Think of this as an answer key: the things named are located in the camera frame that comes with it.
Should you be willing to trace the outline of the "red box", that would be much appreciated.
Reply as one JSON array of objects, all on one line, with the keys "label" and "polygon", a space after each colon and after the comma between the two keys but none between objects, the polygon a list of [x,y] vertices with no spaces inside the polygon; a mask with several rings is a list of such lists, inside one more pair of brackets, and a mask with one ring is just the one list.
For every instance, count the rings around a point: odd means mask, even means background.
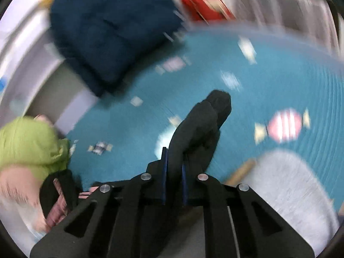
[{"label": "red box", "polygon": [[194,22],[235,20],[223,0],[180,0],[188,17]]}]

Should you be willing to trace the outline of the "green pink folded quilt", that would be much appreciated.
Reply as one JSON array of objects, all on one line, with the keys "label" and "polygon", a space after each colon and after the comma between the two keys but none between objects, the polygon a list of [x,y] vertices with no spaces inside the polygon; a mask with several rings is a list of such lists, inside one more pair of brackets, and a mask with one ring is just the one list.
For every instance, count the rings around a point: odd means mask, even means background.
[{"label": "green pink folded quilt", "polygon": [[48,232],[40,203],[45,179],[67,169],[69,140],[58,137],[44,115],[18,117],[1,128],[1,204],[14,204],[37,232]]}]

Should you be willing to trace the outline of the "grey white knit garment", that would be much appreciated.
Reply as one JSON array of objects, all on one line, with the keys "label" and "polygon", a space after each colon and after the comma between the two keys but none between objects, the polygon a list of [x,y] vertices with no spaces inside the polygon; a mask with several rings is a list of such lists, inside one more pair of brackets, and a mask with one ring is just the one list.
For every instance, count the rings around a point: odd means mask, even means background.
[{"label": "grey white knit garment", "polygon": [[319,255],[339,228],[325,189],[293,151],[276,149],[252,161],[242,179],[288,222]]}]

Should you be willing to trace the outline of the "teal quilted bedspread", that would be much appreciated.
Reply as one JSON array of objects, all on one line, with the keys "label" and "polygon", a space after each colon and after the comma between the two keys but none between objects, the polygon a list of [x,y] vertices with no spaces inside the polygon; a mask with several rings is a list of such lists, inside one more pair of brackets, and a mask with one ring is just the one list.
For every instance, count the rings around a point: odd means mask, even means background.
[{"label": "teal quilted bedspread", "polygon": [[192,162],[222,181],[286,149],[343,202],[343,61],[298,38],[197,30],[139,64],[69,132],[72,173],[130,179],[156,160],[180,182]]}]

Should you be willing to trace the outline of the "black garment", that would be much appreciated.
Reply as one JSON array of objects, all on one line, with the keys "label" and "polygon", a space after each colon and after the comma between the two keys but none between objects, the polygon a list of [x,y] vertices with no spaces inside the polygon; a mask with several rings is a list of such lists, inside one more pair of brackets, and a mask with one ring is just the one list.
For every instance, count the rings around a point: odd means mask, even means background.
[{"label": "black garment", "polygon": [[178,125],[169,144],[168,172],[181,175],[183,164],[205,172],[214,156],[220,128],[232,111],[228,92],[213,90]]}]

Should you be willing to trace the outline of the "navy yellow puffer jacket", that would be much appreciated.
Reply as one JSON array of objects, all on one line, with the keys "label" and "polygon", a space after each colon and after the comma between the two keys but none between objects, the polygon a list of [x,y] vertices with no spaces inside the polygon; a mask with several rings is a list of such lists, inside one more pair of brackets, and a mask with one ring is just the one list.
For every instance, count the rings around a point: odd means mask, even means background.
[{"label": "navy yellow puffer jacket", "polygon": [[173,0],[54,0],[50,23],[58,51],[96,96],[182,26]]}]

